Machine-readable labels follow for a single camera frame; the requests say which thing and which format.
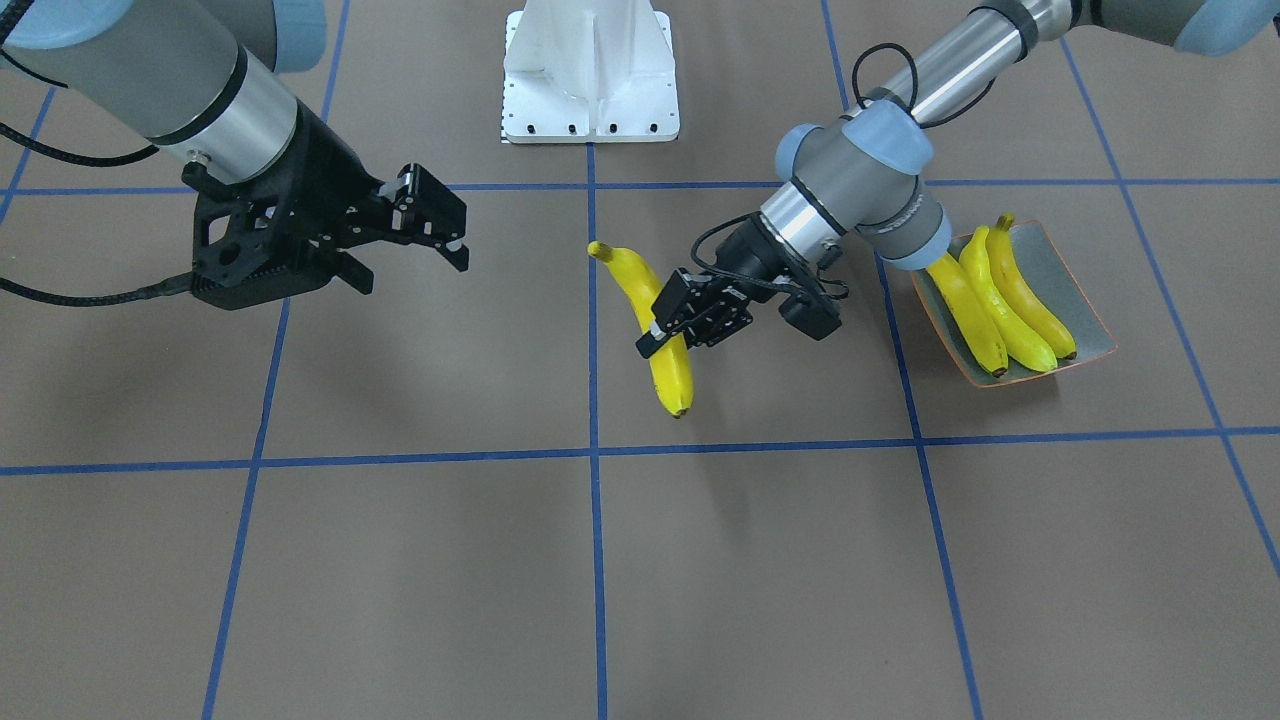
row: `banana stem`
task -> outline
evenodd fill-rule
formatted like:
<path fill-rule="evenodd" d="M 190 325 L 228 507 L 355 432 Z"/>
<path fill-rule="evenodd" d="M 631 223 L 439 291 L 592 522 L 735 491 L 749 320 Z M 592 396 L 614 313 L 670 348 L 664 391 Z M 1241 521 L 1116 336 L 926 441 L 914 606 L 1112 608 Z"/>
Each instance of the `banana stem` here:
<path fill-rule="evenodd" d="M 586 246 L 586 254 L 600 263 L 608 263 L 613 259 L 613 249 L 598 240 Z"/>

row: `rectangular plate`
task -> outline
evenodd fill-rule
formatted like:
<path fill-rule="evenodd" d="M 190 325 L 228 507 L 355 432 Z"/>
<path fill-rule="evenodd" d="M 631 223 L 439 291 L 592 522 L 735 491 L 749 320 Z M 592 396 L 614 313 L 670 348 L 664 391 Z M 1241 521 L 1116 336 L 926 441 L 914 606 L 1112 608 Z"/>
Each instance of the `rectangular plate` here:
<path fill-rule="evenodd" d="M 972 237 L 970 233 L 954 238 L 951 255 L 959 258 L 960 250 Z M 1018 268 L 1041 302 L 1057 315 L 1059 320 L 1062 320 L 1066 329 L 1071 331 L 1071 336 L 1075 337 L 1076 356 L 1074 360 L 1060 360 L 1057 369 L 1048 373 L 1028 370 L 1010 357 L 1009 372 L 998 378 L 992 377 L 973 359 L 964 337 L 960 336 L 960 328 L 951 318 L 951 311 L 947 310 L 942 293 L 929 279 L 928 273 L 924 270 L 911 273 L 911 283 L 915 286 L 916 295 L 920 296 L 920 302 L 924 304 L 924 311 L 928 313 L 933 329 L 942 338 L 942 345 L 946 346 L 965 379 L 980 388 L 1010 386 L 1023 380 L 1047 378 L 1115 352 L 1115 340 L 1111 338 L 1111 333 L 1102 324 L 1102 319 L 1098 318 L 1089 299 L 1084 296 L 1084 291 L 1075 282 L 1075 275 L 1071 274 L 1066 261 L 1057 252 L 1053 241 L 1048 238 L 1044 225 L 1037 220 L 1019 223 L 1010 229 L 1010 237 Z"/>

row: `black cable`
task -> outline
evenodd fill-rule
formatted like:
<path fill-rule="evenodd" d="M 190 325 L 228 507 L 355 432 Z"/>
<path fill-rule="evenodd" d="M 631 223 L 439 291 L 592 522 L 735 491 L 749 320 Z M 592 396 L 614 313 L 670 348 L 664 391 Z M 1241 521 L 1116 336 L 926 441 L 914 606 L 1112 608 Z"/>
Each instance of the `black cable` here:
<path fill-rule="evenodd" d="M 920 129 L 929 129 L 929 128 L 936 128 L 938 126 L 945 126 L 945 124 L 950 123 L 951 120 L 959 118 L 960 115 L 968 113 L 969 110 L 973 109 L 974 105 L 977 105 L 978 102 L 982 102 L 982 99 L 986 97 L 988 92 L 991 92 L 991 87 L 993 85 L 996 85 L 996 78 L 991 78 L 991 82 L 987 83 L 987 87 L 982 88 L 982 92 L 979 92 L 964 108 L 960 108 L 959 110 L 956 110 L 955 113 L 951 113 L 950 115 L 942 118 L 941 120 L 933 120 L 932 123 L 924 123 L 924 124 L 920 126 Z"/>
<path fill-rule="evenodd" d="M 13 28 L 18 27 L 18 22 L 27 10 L 31 9 L 36 0 L 9 0 L 5 4 L 4 10 L 0 10 L 0 45 L 4 45 L 5 40 L 9 40 L 9 33 Z"/>
<path fill-rule="evenodd" d="M 67 90 L 67 83 L 65 82 L 58 82 L 56 79 L 47 78 L 47 77 L 37 73 L 36 70 L 28 68 L 27 65 L 23 65 L 18 60 L 15 60 L 14 56 L 10 55 L 10 54 L 8 54 L 8 53 L 5 53 L 4 49 L 0 49 L 0 58 L 4 58 L 6 63 L 9 63 L 10 65 L 18 68 L 23 73 L 27 73 L 28 76 L 38 79 L 40 82 L 44 82 L 44 83 L 51 85 L 54 87 L 61 87 L 63 90 Z"/>
<path fill-rule="evenodd" d="M 36 0 L 9 0 L 4 10 L 0 10 L 0 45 L 4 45 L 4 41 L 9 38 L 9 33 L 13 31 L 13 28 L 18 27 L 18 22 L 22 20 L 22 17 L 27 14 L 27 10 L 35 1 Z M 40 73 L 36 73 L 35 70 L 27 68 L 22 63 L 9 56 L 8 53 L 4 53 L 4 50 L 0 50 L 0 54 L 3 54 L 6 60 L 13 63 L 13 65 L 22 72 L 37 79 L 47 82 L 50 85 L 58 87 L 67 87 L 65 85 L 58 81 L 46 78 L 45 76 L 41 76 Z M 65 150 L 51 147 L 49 145 L 45 145 L 44 142 L 36 141 L 32 137 L 27 137 L 26 135 L 18 132 L 17 129 L 9 127 L 5 123 L 0 123 L 0 136 L 4 136 L 17 142 L 18 145 L 26 147 L 27 150 L 31 150 L 33 152 L 40 152 L 41 155 L 45 155 L 47 158 L 52 158 L 54 160 L 70 163 L 72 165 L 82 165 L 86 168 L 119 168 L 120 165 L 129 165 L 132 163 L 137 163 L 138 160 L 145 160 L 160 151 L 159 147 L 148 145 L 147 147 L 143 147 L 142 150 L 134 152 L 129 152 L 128 155 L 116 155 L 114 158 L 93 158 L 90 155 L 79 155 L 76 152 L 68 152 Z"/>
<path fill-rule="evenodd" d="M 1276 19 L 1276 29 L 1280 31 L 1280 18 Z M 919 99 L 920 95 L 920 70 L 916 67 L 915 58 L 911 55 L 911 53 L 908 51 L 906 47 L 902 47 L 896 42 L 882 42 L 879 45 L 876 45 L 874 47 L 869 47 L 861 55 L 859 55 L 856 60 L 854 60 L 854 69 L 850 73 L 851 76 L 850 83 L 854 86 L 854 100 L 858 102 L 859 108 L 861 108 L 863 110 L 867 109 L 868 99 L 863 95 L 863 91 L 858 85 L 858 72 L 861 69 L 863 61 L 867 60 L 867 58 L 874 55 L 876 53 L 879 53 L 881 50 L 893 50 L 895 53 L 902 55 L 904 59 L 906 59 L 906 67 L 911 72 L 911 99 L 906 102 L 906 111 L 908 114 L 910 114 L 915 109 L 915 101 Z M 945 126 L 951 120 L 959 118 L 960 115 L 968 113 L 969 110 L 973 109 L 974 105 L 980 102 L 982 99 L 986 97 L 988 92 L 991 92 L 991 88 L 995 85 L 996 85 L 996 78 L 991 78 L 991 82 L 987 83 L 987 87 L 983 87 L 982 92 L 979 92 L 964 108 L 960 108 L 959 110 L 951 113 L 950 115 L 942 118 L 941 120 L 933 120 L 932 123 L 922 123 L 920 129 L 929 129 L 929 128 L 936 128 L 938 126 Z"/>
<path fill-rule="evenodd" d="M 858 106 L 863 110 L 867 109 L 867 97 L 858 86 L 858 70 L 861 69 L 867 58 L 870 58 L 881 50 L 893 50 L 906 60 L 906 67 L 911 70 L 911 99 L 906 101 L 906 111 L 910 113 L 915 108 L 915 101 L 920 95 L 920 70 L 915 67 L 915 58 L 908 53 L 906 47 L 902 47 L 897 42 L 881 42 L 879 45 L 868 47 L 861 55 L 858 56 L 856 60 L 854 60 L 854 69 L 849 73 L 850 85 L 854 86 L 854 101 L 858 102 Z"/>
<path fill-rule="evenodd" d="M 105 307 L 108 305 L 123 305 L 125 302 L 136 302 L 138 300 L 151 300 L 152 297 L 168 297 L 170 295 L 189 292 L 191 282 L 192 274 L 183 273 L 180 275 L 160 281 L 155 284 L 140 287 L 132 292 L 92 297 L 70 297 L 67 295 L 54 295 L 52 292 L 32 290 L 10 279 L 0 278 L 0 290 L 20 295 L 22 297 L 35 300 L 36 302 L 45 302 L 47 305 L 60 305 L 63 307 Z"/>
<path fill-rule="evenodd" d="M 52 158 L 54 160 L 59 160 L 63 163 L 70 163 L 72 165 L 83 165 L 86 168 L 119 168 L 120 165 L 128 165 L 132 163 L 137 163 L 138 160 L 146 160 L 147 158 L 160 151 L 160 149 L 156 147 L 155 145 L 148 145 L 142 150 L 129 152 L 128 155 L 118 155 L 115 158 L 92 158 L 88 155 L 77 155 L 76 152 L 59 150 L 56 147 L 51 147 L 31 137 L 27 137 L 26 135 L 13 129 L 12 127 L 4 123 L 0 123 L 0 136 L 8 137 L 9 140 L 17 142 L 18 145 L 28 150 L 32 150 L 35 152 L 40 152 L 46 158 Z"/>
<path fill-rule="evenodd" d="M 772 282 L 762 281 L 759 278 L 753 278 L 751 275 L 742 275 L 742 274 L 739 274 L 739 273 L 733 273 L 731 270 L 724 270 L 724 269 L 721 269 L 721 268 L 717 268 L 717 266 L 712 265 L 707 260 L 703 260 L 701 258 L 698 256 L 698 250 L 701 249 L 701 246 L 703 246 L 704 242 L 707 242 L 707 238 L 709 238 L 710 236 L 713 236 L 713 234 L 723 231 L 724 228 L 728 228 L 731 225 L 736 225 L 736 224 L 744 223 L 750 217 L 751 217 L 751 214 L 748 213 L 746 215 L 740 215 L 737 218 L 733 218 L 732 220 L 724 220 L 723 223 L 721 223 L 721 224 L 716 225 L 714 228 L 712 228 L 712 229 L 704 232 L 703 234 L 698 236 L 698 240 L 694 241 L 694 246 L 689 249 L 689 256 L 694 260 L 694 263 L 698 264 L 699 268 L 707 270 L 708 273 L 710 273 L 713 275 L 719 275 L 719 277 L 730 278 L 730 279 L 733 279 L 733 281 L 737 281 L 737 282 L 742 282 L 742 283 L 746 283 L 746 284 L 753 284 L 755 287 L 763 287 L 764 290 L 769 290 L 769 291 L 773 291 L 773 292 L 785 292 L 787 295 L 803 295 L 804 291 L 801 288 L 797 288 L 797 287 L 794 287 L 794 286 L 790 286 L 790 284 L 772 283 Z"/>

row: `blue tape line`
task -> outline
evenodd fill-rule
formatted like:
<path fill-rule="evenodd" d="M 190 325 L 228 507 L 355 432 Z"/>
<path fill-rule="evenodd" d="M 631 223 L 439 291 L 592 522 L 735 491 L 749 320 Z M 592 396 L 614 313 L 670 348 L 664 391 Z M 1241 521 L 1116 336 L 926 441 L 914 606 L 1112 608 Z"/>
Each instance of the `blue tape line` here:
<path fill-rule="evenodd" d="M 777 188 L 778 181 L 600 182 L 596 190 L 750 190 Z"/>
<path fill-rule="evenodd" d="M 14 465 L 0 468 L 0 478 L 31 475 L 95 475 L 104 473 L 174 473 L 188 470 L 247 470 L 248 460 L 175 460 L 159 462 L 95 462 L 83 465 Z"/>
<path fill-rule="evenodd" d="M 1280 184 L 1280 178 L 1125 178 L 1129 186 L 1268 186 Z M 929 187 L 1057 187 L 1097 186 L 1115 187 L 1119 181 L 1101 178 L 940 178 L 924 181 Z M 777 188 L 776 181 L 691 181 L 691 182 L 598 182 L 596 191 L 611 190 L 753 190 Z M 588 190 L 585 182 L 462 182 L 451 183 L 456 192 L 516 192 Z M 189 187 L 14 187 L 0 190 L 3 195 L 191 195 Z"/>
<path fill-rule="evenodd" d="M 586 190 L 585 182 L 460 182 L 449 188 L 467 192 L 477 191 L 529 191 L 529 190 Z"/>
<path fill-rule="evenodd" d="M 351 12 L 351 0 L 343 0 L 342 17 L 338 20 L 338 37 L 333 46 L 333 59 L 329 64 L 329 81 L 325 87 L 324 108 L 320 111 L 321 119 L 328 119 L 329 106 L 333 101 L 334 85 L 338 81 L 338 65 L 342 59 L 342 46 L 347 36 L 347 19 Z M 227 593 L 223 597 L 223 612 L 218 623 L 218 637 L 214 643 L 214 657 L 209 667 L 209 685 L 205 688 L 205 705 L 201 720 L 212 720 L 214 705 L 218 701 L 218 683 L 223 671 L 223 657 L 227 652 L 227 634 L 230 632 L 232 611 L 236 607 L 236 591 L 239 585 L 241 562 L 244 559 L 244 542 L 248 536 L 250 516 L 253 512 L 253 496 L 257 492 L 257 475 L 262 460 L 262 450 L 266 446 L 266 432 L 271 424 L 271 404 L 275 400 L 275 383 L 280 372 L 280 357 L 284 354 L 284 336 L 289 328 L 288 297 L 280 304 L 280 320 L 275 329 L 275 346 L 271 350 L 271 365 L 266 374 L 266 388 L 262 391 L 262 418 L 259 423 L 257 437 L 253 439 L 253 465 L 248 470 L 248 480 L 244 483 L 244 502 L 241 507 L 241 520 L 236 530 L 236 547 L 232 551 L 232 566 L 227 575 Z"/>
<path fill-rule="evenodd" d="M 50 87 L 49 92 L 45 94 L 45 101 L 40 105 L 40 111 L 36 113 L 36 122 L 31 124 L 31 132 L 27 133 L 27 137 L 35 140 L 40 135 L 40 128 L 44 127 L 45 118 L 49 117 L 49 106 L 54 104 L 54 94 L 56 92 L 56 87 Z M 29 159 L 31 149 L 23 147 L 22 155 L 18 158 L 18 167 L 13 169 L 13 177 L 9 178 L 9 192 L 5 193 L 4 200 L 0 200 L 0 223 L 4 223 L 5 217 L 9 214 L 14 192 L 18 190 L 18 183 L 22 182 L 22 173 L 27 172 L 27 160 Z"/>
<path fill-rule="evenodd" d="M 23 187 L 14 195 L 195 195 L 189 187 Z"/>
<path fill-rule="evenodd" d="M 845 90 L 845 67 L 840 61 L 840 45 L 836 42 L 836 26 L 831 22 L 831 4 L 822 0 L 822 22 L 827 26 L 827 49 L 831 50 L 831 64 L 836 70 L 836 86 L 840 87 L 840 105 L 847 113 L 850 109 L 849 91 Z"/>
<path fill-rule="evenodd" d="M 714 455 L 721 452 L 795 452 L 804 450 L 872 450 L 882 447 L 913 447 L 911 438 L 886 439 L 822 439 L 796 442 L 727 442 L 708 445 L 640 445 L 602 447 L 605 457 L 631 457 L 637 455 Z"/>
<path fill-rule="evenodd" d="M 236 606 L 236 589 L 239 585 L 241 560 L 244 557 L 244 538 L 248 534 L 248 519 L 253 510 L 253 493 L 257 492 L 257 468 L 250 468 L 248 482 L 244 484 L 244 500 L 241 502 L 241 519 L 236 528 L 236 547 L 232 550 L 232 568 L 227 575 L 227 592 L 223 594 L 223 611 L 218 619 L 218 638 L 214 641 L 214 660 L 209 666 L 209 684 L 205 685 L 205 705 L 200 712 L 201 720 L 212 720 L 214 703 L 218 701 L 218 683 L 223 674 L 223 656 L 227 652 L 227 633 L 232 626 L 232 610 Z"/>
<path fill-rule="evenodd" d="M 360 465 L 430 465 L 438 462 L 494 462 L 506 460 L 552 460 L 586 457 L 589 448 L 477 450 L 471 452 L 404 452 L 396 455 L 344 455 L 328 457 L 264 457 L 262 468 L 347 468 Z"/>
<path fill-rule="evenodd" d="M 951 553 L 947 551 L 947 537 L 942 529 L 942 512 L 933 492 L 933 473 L 925 454 L 925 443 L 920 432 L 920 416 L 915 406 L 915 393 L 911 391 L 911 375 L 906 369 L 906 354 L 902 350 L 902 334 L 897 325 L 897 313 L 893 310 L 893 293 L 890 290 L 884 261 L 876 258 L 876 274 L 879 277 L 884 293 L 884 313 L 888 316 L 890 337 L 893 341 L 893 356 L 897 360 L 899 379 L 902 383 L 902 397 L 906 402 L 906 416 L 911 424 L 911 445 L 915 447 L 915 461 L 920 468 L 924 484 L 924 500 L 929 506 L 929 521 L 933 525 L 933 543 L 938 551 L 938 564 L 942 566 L 942 583 L 947 589 L 947 606 L 951 609 L 951 625 L 956 635 L 956 648 L 960 651 L 960 665 L 964 669 L 965 685 L 969 689 L 969 706 L 974 720 L 982 720 L 982 696 L 978 692 L 978 678 L 973 670 L 973 656 L 969 652 L 969 635 L 964 628 L 964 614 L 960 611 L 960 594 L 956 592 L 955 575 L 951 571 Z"/>
<path fill-rule="evenodd" d="M 338 67 L 342 64 L 342 47 L 347 41 L 347 20 L 351 17 L 351 0 L 342 0 L 342 14 L 338 17 L 338 36 L 333 41 L 333 59 L 329 60 L 329 82 L 324 88 L 324 105 L 320 108 L 320 119 L 329 119 L 329 108 L 333 105 L 333 91 L 338 86 Z"/>
<path fill-rule="evenodd" d="M 1280 178 L 1125 178 L 1125 184 L 1280 184 Z"/>
<path fill-rule="evenodd" d="M 1229 436 L 1280 436 L 1280 425 L 1249 425 L 1243 428 L 1226 428 Z"/>
<path fill-rule="evenodd" d="M 1235 473 L 1235 480 L 1240 486 L 1240 492 L 1244 495 L 1245 505 L 1248 505 L 1249 514 L 1253 516 L 1253 524 L 1262 539 L 1262 546 L 1266 548 L 1267 556 L 1271 559 L 1271 568 L 1275 570 L 1276 575 L 1280 577 L 1280 553 L 1276 552 L 1275 539 L 1267 529 L 1266 520 L 1258 511 L 1257 502 L 1253 498 L 1253 491 L 1249 487 L 1249 480 L 1244 475 L 1244 469 L 1240 466 L 1235 456 L 1235 447 L 1231 445 L 1231 434 L 1226 432 L 1226 428 L 1222 424 L 1222 416 L 1217 410 L 1217 404 L 1213 401 L 1213 393 L 1210 391 L 1208 380 L 1204 378 L 1199 360 L 1196 357 L 1196 350 L 1192 347 L 1190 336 L 1188 336 L 1187 328 L 1183 325 L 1183 319 L 1178 313 L 1174 296 L 1169 290 L 1169 284 L 1165 282 L 1165 274 L 1160 269 L 1160 261 L 1156 259 L 1156 252 L 1151 246 L 1151 240 L 1147 237 L 1147 231 L 1142 224 L 1142 218 L 1138 215 L 1138 208 L 1133 202 L 1133 195 L 1129 192 L 1124 174 L 1120 172 L 1120 164 L 1116 163 L 1115 154 L 1111 151 L 1111 142 L 1107 140 L 1107 135 L 1102 129 L 1102 120 L 1098 118 L 1098 113 L 1093 106 L 1093 99 L 1089 97 L 1089 91 L 1084 87 L 1084 78 L 1080 76 L 1080 68 L 1075 64 L 1075 58 L 1071 55 L 1071 47 L 1068 45 L 1066 38 L 1060 38 L 1059 44 L 1062 47 L 1062 54 L 1066 56 L 1066 64 L 1071 68 L 1071 76 L 1075 78 L 1075 85 L 1080 90 L 1080 96 L 1084 99 L 1084 106 L 1089 111 L 1089 118 L 1093 122 L 1093 129 L 1098 133 L 1098 140 L 1102 142 L 1102 150 L 1106 152 L 1107 161 L 1111 164 L 1111 172 L 1115 173 L 1120 187 L 1120 195 L 1124 196 L 1125 206 L 1129 209 L 1129 218 L 1133 220 L 1134 229 L 1138 231 L 1138 240 L 1142 243 L 1143 252 L 1147 255 L 1147 263 L 1151 265 L 1151 272 L 1156 278 L 1156 286 L 1160 288 L 1160 295 L 1165 300 L 1165 307 L 1169 310 L 1169 316 L 1172 319 L 1174 328 L 1178 331 L 1178 338 L 1183 343 L 1183 351 L 1187 354 L 1187 360 L 1190 363 L 1192 373 L 1194 373 L 1196 382 L 1199 384 L 1201 395 L 1204 397 L 1204 405 L 1208 407 L 1210 416 L 1213 419 L 1213 427 L 1221 437 L 1222 450 L 1226 452 L 1228 461 L 1231 465 L 1231 471 Z"/>
<path fill-rule="evenodd" d="M 600 507 L 600 455 L 591 455 L 591 566 L 595 578 L 595 716 L 609 716 L 608 633 L 604 602 L 604 511 Z"/>
<path fill-rule="evenodd" d="M 1244 468 L 1240 465 L 1240 459 L 1235 455 L 1235 446 L 1231 445 L 1226 433 L 1222 433 L 1222 447 L 1226 450 L 1226 459 L 1231 462 L 1231 470 L 1235 473 L 1235 482 L 1240 486 L 1240 495 L 1244 496 L 1244 503 L 1249 509 L 1249 515 L 1253 516 L 1253 525 L 1258 529 L 1258 534 L 1262 536 L 1262 546 L 1267 550 L 1267 557 L 1271 559 L 1271 569 L 1275 570 L 1276 578 L 1280 578 L 1280 552 L 1276 551 L 1275 539 L 1267 529 L 1266 519 L 1262 518 L 1262 510 L 1258 509 L 1253 488 L 1249 487 L 1249 480 L 1244 477 Z"/>
<path fill-rule="evenodd" d="M 1125 439 L 1169 439 L 1217 437 L 1213 428 L 1184 428 L 1169 430 L 1111 430 L 1094 433 L 1027 433 L 1007 436 L 960 436 L 923 438 L 928 446 L 983 446 L 983 445 L 1028 445 L 1051 442 L 1111 442 Z"/>
<path fill-rule="evenodd" d="M 586 143 L 586 237 L 596 240 L 596 172 L 595 143 Z M 609 716 L 609 664 L 607 607 L 604 603 L 604 510 L 600 505 L 600 386 L 599 386 L 599 314 L 596 306 L 595 260 L 586 261 L 586 365 L 588 365 L 588 416 L 591 460 L 591 565 L 595 580 L 595 715 L 598 720 Z"/>
<path fill-rule="evenodd" d="M 922 437 L 927 447 L 1034 445 L 1069 442 L 1119 442 L 1132 439 L 1178 439 L 1217 437 L 1222 433 L 1242 437 L 1280 436 L 1280 425 L 1249 425 L 1224 428 L 1179 428 L 1152 430 L 1111 430 L 1082 433 L 1027 433 L 1006 436 L 954 436 Z M 847 441 L 794 441 L 794 442 L 741 442 L 707 445 L 653 445 L 599 447 L 602 457 L 630 457 L 645 455 L 714 455 L 727 452 L 796 452 L 806 450 L 876 450 L 914 447 L 914 438 L 879 438 Z M 12 465 L 0 466 L 0 477 L 31 475 L 82 475 L 102 473 L 165 473 L 182 470 L 246 470 L 259 468 L 344 468 L 361 465 L 419 465 L 435 462 L 502 462 L 507 460 L 556 460 L 590 457 L 590 447 L 561 447 L 550 450 L 477 450 L 470 452 L 416 452 L 397 455 L 349 455 L 308 457 L 264 457 L 252 460 L 189 460 L 157 462 L 102 462 L 86 465 Z"/>
<path fill-rule="evenodd" d="M 244 483 L 244 500 L 241 503 L 239 524 L 236 527 L 236 547 L 232 550 L 232 566 L 227 573 L 227 592 L 223 594 L 223 611 L 218 620 L 218 637 L 214 641 L 214 659 L 209 665 L 209 684 L 205 687 L 205 705 L 201 720 L 211 720 L 214 705 L 218 702 L 218 683 L 223 674 L 223 657 L 227 653 L 227 635 L 230 633 L 232 611 L 236 609 L 236 591 L 239 587 L 241 564 L 244 560 L 244 542 L 248 537 L 250 516 L 253 514 L 253 496 L 257 492 L 259 460 L 266 445 L 266 428 L 271 423 L 271 402 L 275 400 L 275 382 L 280 372 L 280 356 L 284 354 L 284 333 L 289 327 L 289 300 L 280 304 L 280 320 L 275 328 L 275 345 L 271 348 L 271 365 L 266 373 L 266 388 L 262 391 L 262 416 L 259 420 L 257 436 L 253 439 L 253 457 Z"/>
<path fill-rule="evenodd" d="M 929 187 L 1055 187 L 1055 186 L 1103 186 L 1116 184 L 1111 178 L 941 178 L 927 179 Z"/>

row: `banana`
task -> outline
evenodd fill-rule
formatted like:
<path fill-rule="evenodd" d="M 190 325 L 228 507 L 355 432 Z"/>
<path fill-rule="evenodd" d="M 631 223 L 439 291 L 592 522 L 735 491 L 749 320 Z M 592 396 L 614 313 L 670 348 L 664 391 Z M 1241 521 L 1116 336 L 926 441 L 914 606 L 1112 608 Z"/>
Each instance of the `banana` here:
<path fill-rule="evenodd" d="M 960 268 L 960 263 L 956 263 L 950 254 L 943 254 L 937 263 L 925 268 L 925 272 L 942 293 L 978 365 L 997 378 L 1004 375 L 1009 370 L 1005 341 L 1000 337 L 995 320 L 982 306 L 982 300 L 974 292 L 969 275 Z"/>
<path fill-rule="evenodd" d="M 1075 357 L 1075 338 L 1071 337 L 1066 325 L 1053 313 L 1050 313 L 1048 307 L 1044 307 L 1039 297 L 1036 297 L 1023 278 L 1023 273 L 1014 260 L 1014 242 L 1009 234 L 1011 227 L 1014 227 L 1014 215 L 1005 213 L 987 236 L 992 281 L 1014 313 L 1018 313 L 1019 318 L 1048 342 L 1050 347 L 1053 348 L 1053 355 L 1071 360 Z"/>
<path fill-rule="evenodd" d="M 982 297 L 983 307 L 996 322 L 1000 337 L 1005 338 L 1005 345 L 1009 347 L 1009 355 L 1037 373 L 1047 373 L 1057 368 L 1053 348 L 1019 318 L 1018 313 L 1014 313 L 992 282 L 991 260 L 987 255 L 989 232 L 991 228 L 982 225 L 973 233 L 973 238 L 960 251 L 960 266 Z"/>
<path fill-rule="evenodd" d="M 653 301 L 662 291 L 662 282 L 649 263 L 634 250 L 611 247 L 599 241 L 588 245 L 586 254 L 604 263 L 614 282 L 631 301 L 631 310 L 636 314 L 640 331 L 649 332 L 653 324 Z M 662 406 L 672 418 L 684 416 L 694 404 L 694 373 L 689 366 L 685 337 L 677 334 L 654 352 L 653 357 L 649 357 L 649 372 Z"/>

